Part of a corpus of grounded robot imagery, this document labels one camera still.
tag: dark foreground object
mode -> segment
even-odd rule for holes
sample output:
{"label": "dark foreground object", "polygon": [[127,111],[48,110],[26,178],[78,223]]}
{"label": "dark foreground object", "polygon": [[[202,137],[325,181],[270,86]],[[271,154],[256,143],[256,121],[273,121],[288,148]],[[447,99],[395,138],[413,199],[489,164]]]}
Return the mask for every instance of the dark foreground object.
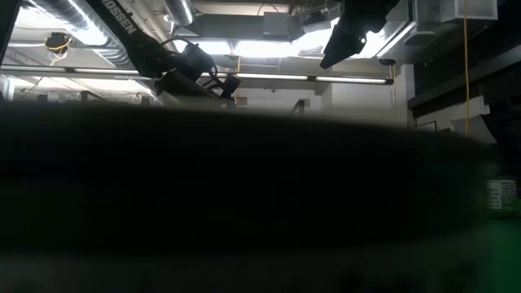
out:
{"label": "dark foreground object", "polygon": [[[289,276],[305,268],[299,261],[326,257],[313,267],[329,272],[336,285],[297,288],[324,292],[338,291],[340,275],[353,268],[346,261],[357,258],[362,271],[371,270],[361,264],[375,257],[390,272],[408,261],[443,267],[437,260],[458,262],[456,256],[465,259],[455,266],[464,274],[470,266],[477,278],[472,268],[483,266],[479,231],[493,158],[465,139],[295,117],[110,105],[4,107],[0,122],[0,269],[13,273],[4,275],[9,280],[17,272],[40,279],[51,271],[61,276],[46,285],[54,291],[111,291],[119,286],[115,280],[130,286],[158,276],[176,279],[176,291],[285,291],[285,285],[275,290],[250,278]],[[386,256],[370,250],[379,246]],[[439,247],[452,247],[454,256]],[[187,269],[197,270],[192,256],[206,269]],[[29,267],[35,271],[21,269]],[[404,278],[421,271],[406,267]],[[186,278],[170,276],[168,268]],[[97,283],[93,271],[113,282]],[[287,278],[317,276],[307,272]],[[60,286],[62,277],[68,285]],[[199,285],[187,286],[196,289],[180,289],[189,279]],[[126,289],[137,290],[132,286]]]}

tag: ventilation duct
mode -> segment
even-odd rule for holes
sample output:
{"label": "ventilation duct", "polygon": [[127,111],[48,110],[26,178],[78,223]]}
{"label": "ventilation duct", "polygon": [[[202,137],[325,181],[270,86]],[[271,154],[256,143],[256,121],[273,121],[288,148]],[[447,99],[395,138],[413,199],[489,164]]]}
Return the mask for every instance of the ventilation duct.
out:
{"label": "ventilation duct", "polygon": [[195,19],[195,9],[190,0],[164,0],[170,20],[176,26],[187,26]]}
{"label": "ventilation duct", "polygon": [[94,50],[117,68],[133,68],[125,48],[84,0],[28,0],[38,10],[63,23],[85,45],[120,48]]}

